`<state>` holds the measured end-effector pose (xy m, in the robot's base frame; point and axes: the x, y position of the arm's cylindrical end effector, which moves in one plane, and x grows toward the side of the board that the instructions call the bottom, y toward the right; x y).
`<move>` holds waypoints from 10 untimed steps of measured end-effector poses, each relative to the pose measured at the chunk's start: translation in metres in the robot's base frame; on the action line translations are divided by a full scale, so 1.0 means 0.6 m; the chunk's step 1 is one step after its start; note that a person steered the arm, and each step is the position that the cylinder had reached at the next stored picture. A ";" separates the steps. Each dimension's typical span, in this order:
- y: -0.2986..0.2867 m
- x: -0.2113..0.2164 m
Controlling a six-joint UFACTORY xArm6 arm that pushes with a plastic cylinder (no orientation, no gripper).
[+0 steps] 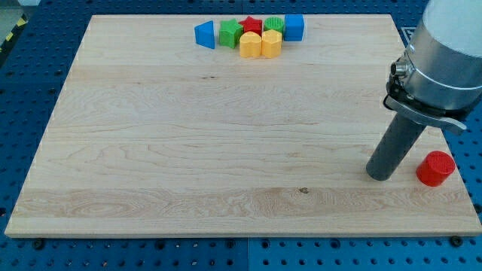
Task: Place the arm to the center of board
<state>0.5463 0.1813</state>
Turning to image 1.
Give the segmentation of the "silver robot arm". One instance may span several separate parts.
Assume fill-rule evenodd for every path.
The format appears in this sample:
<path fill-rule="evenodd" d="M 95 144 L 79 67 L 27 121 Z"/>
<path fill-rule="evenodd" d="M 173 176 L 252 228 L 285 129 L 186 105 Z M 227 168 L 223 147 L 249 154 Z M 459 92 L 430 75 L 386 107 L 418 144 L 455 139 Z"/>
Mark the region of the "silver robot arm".
<path fill-rule="evenodd" d="M 481 1 L 428 2 L 386 89 L 397 129 L 464 132 L 463 119 L 481 99 Z"/>

